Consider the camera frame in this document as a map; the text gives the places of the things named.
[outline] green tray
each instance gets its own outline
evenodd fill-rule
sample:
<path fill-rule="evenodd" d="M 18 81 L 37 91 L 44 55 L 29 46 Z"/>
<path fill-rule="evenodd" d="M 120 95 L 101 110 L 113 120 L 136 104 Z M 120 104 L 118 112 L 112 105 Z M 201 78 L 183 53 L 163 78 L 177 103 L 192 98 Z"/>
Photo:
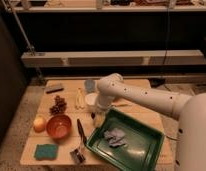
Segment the green tray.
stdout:
<path fill-rule="evenodd" d="M 113 128 L 125 132 L 125 145 L 109 147 L 103 133 Z M 103 125 L 93 132 L 86 146 L 121 170 L 152 171 L 156 166 L 163 140 L 164 135 L 158 130 L 116 109 L 110 109 Z"/>

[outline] yellow fruit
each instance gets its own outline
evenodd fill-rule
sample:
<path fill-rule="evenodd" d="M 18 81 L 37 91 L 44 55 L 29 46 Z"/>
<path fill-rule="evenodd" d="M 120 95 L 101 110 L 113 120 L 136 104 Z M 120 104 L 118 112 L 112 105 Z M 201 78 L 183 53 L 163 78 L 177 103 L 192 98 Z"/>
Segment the yellow fruit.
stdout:
<path fill-rule="evenodd" d="M 33 128 L 35 132 L 44 131 L 46 128 L 46 120 L 41 116 L 36 117 L 33 122 Z"/>

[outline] wall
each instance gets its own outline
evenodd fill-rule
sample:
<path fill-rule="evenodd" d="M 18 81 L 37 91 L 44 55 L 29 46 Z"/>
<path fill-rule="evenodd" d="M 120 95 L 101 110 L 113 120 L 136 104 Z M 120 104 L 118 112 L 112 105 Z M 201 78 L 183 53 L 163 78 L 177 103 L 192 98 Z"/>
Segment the wall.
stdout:
<path fill-rule="evenodd" d="M 0 144 L 27 85 L 20 56 L 0 8 Z"/>

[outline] shelf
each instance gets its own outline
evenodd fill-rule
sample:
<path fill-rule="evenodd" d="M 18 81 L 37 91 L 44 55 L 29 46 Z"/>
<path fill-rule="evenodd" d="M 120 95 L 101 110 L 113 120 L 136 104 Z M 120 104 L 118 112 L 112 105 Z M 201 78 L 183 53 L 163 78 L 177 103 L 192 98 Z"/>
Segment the shelf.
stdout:
<path fill-rule="evenodd" d="M 176 5 L 173 9 L 159 5 L 136 5 L 130 6 L 102 6 L 97 4 L 97 0 L 50 0 L 32 1 L 32 7 L 24 10 L 20 3 L 15 6 L 17 12 L 189 12 L 206 11 L 206 5 L 201 5 L 198 1 L 192 1 L 193 5 Z"/>
<path fill-rule="evenodd" d="M 206 65 L 199 50 L 165 51 L 98 51 L 98 52 L 44 52 L 32 56 L 26 52 L 21 59 L 31 67 L 102 67 L 102 66 L 195 66 Z"/>

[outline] wooden table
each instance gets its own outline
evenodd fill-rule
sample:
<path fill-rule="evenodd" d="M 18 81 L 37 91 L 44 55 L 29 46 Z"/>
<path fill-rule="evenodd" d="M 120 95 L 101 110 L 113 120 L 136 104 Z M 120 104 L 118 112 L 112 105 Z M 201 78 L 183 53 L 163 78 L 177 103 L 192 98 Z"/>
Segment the wooden table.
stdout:
<path fill-rule="evenodd" d="M 49 108 L 54 104 L 54 97 L 56 95 L 60 95 L 61 97 L 64 97 L 68 104 L 66 114 L 70 116 L 73 125 L 71 134 L 65 140 L 55 142 L 50 137 L 48 137 L 45 131 L 42 133 L 36 133 L 34 132 L 33 128 L 31 128 L 20 161 L 22 165 L 74 165 L 74 162 L 71 159 L 69 152 L 72 151 L 73 149 L 76 149 L 79 146 L 79 142 L 80 142 L 80 136 L 77 130 L 76 119 L 80 118 L 86 136 L 89 137 L 94 130 L 93 121 L 87 108 L 79 109 L 79 110 L 75 108 L 75 97 L 76 97 L 77 89 L 82 88 L 83 92 L 85 92 L 83 86 L 84 80 L 51 80 L 48 81 L 47 86 L 57 84 L 57 83 L 62 83 L 64 85 L 65 87 L 64 91 L 60 91 L 52 94 L 44 93 L 39 108 L 37 110 L 37 116 L 43 116 L 48 120 L 51 117 L 49 114 Z M 125 80 L 125 83 L 131 85 L 137 85 L 141 87 L 150 87 L 148 80 L 127 79 Z M 128 104 L 128 106 L 117 107 L 118 110 L 123 111 L 124 113 L 138 119 L 139 121 L 144 122 L 164 132 L 161 118 L 158 113 L 146 109 L 144 107 L 141 107 L 132 102 L 126 101 L 124 99 L 120 99 L 118 102 L 116 102 L 116 104 L 118 103 Z M 56 160 L 37 161 L 33 157 L 36 149 L 36 145 L 50 144 L 50 143 L 59 144 L 58 156 Z M 108 164 L 106 161 L 99 158 L 97 155 L 93 154 L 88 149 L 85 149 L 84 155 L 86 157 L 86 161 L 84 165 Z M 165 139 L 157 164 L 166 165 L 166 164 L 171 164 L 172 162 L 173 159 L 172 159 L 172 153 L 170 150 L 169 142 L 167 141 L 167 139 Z"/>

